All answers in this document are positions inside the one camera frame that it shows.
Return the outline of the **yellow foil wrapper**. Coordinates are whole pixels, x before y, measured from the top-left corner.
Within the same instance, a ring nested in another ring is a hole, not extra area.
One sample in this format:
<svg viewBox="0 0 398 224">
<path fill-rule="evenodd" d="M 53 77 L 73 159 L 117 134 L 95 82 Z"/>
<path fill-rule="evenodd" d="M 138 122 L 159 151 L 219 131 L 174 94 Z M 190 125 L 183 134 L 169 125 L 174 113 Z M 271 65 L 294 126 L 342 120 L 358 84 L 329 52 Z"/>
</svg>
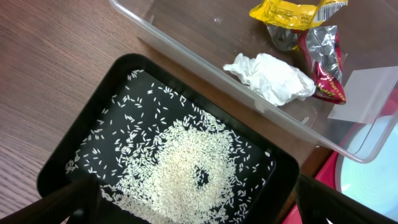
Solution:
<svg viewBox="0 0 398 224">
<path fill-rule="evenodd" d="M 322 25 L 348 0 L 321 0 L 318 5 L 294 4 L 283 0 L 263 0 L 249 15 L 266 24 L 273 44 L 281 51 L 296 48 L 299 35 Z"/>
</svg>

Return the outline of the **white rice grains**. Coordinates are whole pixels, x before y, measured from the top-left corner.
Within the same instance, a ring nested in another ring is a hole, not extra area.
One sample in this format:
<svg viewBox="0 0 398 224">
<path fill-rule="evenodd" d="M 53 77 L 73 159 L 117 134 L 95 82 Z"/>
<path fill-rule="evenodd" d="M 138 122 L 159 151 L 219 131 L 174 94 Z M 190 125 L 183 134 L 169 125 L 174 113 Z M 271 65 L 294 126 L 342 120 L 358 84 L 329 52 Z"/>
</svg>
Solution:
<svg viewBox="0 0 398 224">
<path fill-rule="evenodd" d="M 134 70 L 65 173 L 149 223 L 242 223 L 275 169 L 263 151 L 144 70 Z"/>
</svg>

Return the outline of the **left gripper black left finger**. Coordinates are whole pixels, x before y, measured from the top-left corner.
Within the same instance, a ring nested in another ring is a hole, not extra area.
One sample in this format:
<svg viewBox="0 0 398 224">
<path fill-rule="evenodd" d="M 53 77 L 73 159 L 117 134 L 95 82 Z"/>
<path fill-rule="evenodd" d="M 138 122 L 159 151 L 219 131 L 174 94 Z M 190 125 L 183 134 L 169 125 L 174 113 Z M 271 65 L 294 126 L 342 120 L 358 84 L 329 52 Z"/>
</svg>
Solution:
<svg viewBox="0 0 398 224">
<path fill-rule="evenodd" d="M 100 200 L 99 183 L 89 175 L 2 218 L 1 224 L 94 223 Z"/>
</svg>

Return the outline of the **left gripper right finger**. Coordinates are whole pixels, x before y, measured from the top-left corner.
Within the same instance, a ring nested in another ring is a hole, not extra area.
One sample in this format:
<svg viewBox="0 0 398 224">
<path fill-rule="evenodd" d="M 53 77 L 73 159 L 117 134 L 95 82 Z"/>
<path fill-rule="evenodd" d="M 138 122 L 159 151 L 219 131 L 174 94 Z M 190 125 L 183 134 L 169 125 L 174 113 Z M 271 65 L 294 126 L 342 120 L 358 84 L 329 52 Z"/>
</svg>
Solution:
<svg viewBox="0 0 398 224">
<path fill-rule="evenodd" d="M 298 176 L 295 191 L 303 223 L 395 224 L 394 220 L 303 174 Z"/>
</svg>

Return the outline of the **large light blue plate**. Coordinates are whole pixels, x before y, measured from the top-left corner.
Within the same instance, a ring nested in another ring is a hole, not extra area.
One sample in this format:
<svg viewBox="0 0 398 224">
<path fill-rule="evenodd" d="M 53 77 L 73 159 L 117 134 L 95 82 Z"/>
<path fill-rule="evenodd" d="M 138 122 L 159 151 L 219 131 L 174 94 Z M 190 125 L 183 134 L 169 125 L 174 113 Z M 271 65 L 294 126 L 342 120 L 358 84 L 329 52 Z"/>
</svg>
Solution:
<svg viewBox="0 0 398 224">
<path fill-rule="evenodd" d="M 348 152 L 368 155 L 391 119 L 391 115 L 383 116 L 359 129 L 348 144 Z M 362 164 L 339 156 L 335 185 L 342 194 L 397 221 L 397 127 L 371 162 Z"/>
</svg>

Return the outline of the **red silver foil wrapper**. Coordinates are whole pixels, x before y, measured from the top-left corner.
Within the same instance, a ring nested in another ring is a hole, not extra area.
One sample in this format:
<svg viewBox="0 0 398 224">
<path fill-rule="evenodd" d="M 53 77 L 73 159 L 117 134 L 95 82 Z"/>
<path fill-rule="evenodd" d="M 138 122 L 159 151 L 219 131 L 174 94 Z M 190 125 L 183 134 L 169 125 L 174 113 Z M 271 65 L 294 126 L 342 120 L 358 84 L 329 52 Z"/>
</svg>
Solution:
<svg viewBox="0 0 398 224">
<path fill-rule="evenodd" d="M 329 103 L 346 103 L 343 57 L 337 26 L 318 26 L 303 31 L 297 45 L 315 83 L 313 97 Z"/>
</svg>

